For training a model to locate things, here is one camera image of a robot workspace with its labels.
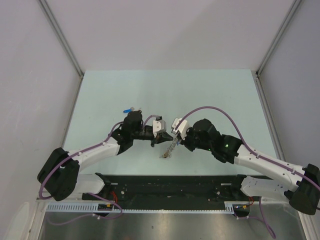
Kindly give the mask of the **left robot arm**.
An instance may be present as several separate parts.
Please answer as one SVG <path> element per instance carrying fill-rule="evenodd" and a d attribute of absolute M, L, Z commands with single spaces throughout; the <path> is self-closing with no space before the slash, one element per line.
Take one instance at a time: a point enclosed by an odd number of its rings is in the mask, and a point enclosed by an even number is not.
<path fill-rule="evenodd" d="M 135 140 L 149 141 L 151 147 L 172 141 L 163 118 L 158 115 L 153 118 L 152 124 L 147 125 L 141 110 L 131 111 L 112 127 L 106 139 L 93 146 L 70 151 L 62 147 L 54 149 L 37 175 L 40 182 L 38 197 L 57 202 L 72 195 L 107 199 L 111 193 L 109 180 L 101 173 L 82 174 L 82 171 L 124 153 Z"/>

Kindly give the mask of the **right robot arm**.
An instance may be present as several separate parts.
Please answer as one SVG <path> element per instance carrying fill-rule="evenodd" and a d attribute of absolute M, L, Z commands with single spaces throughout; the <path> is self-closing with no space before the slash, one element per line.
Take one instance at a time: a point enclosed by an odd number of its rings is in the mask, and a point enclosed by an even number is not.
<path fill-rule="evenodd" d="M 258 180 L 239 176 L 230 188 L 235 200 L 242 201 L 247 196 L 265 197 L 287 202 L 303 214 L 313 216 L 317 212 L 320 202 L 320 169 L 317 166 L 301 166 L 265 156 L 237 137 L 220 134 L 205 118 L 193 126 L 177 118 L 172 124 L 172 132 L 191 152 L 196 149 L 209 151 L 222 163 L 246 167 L 266 177 Z"/>

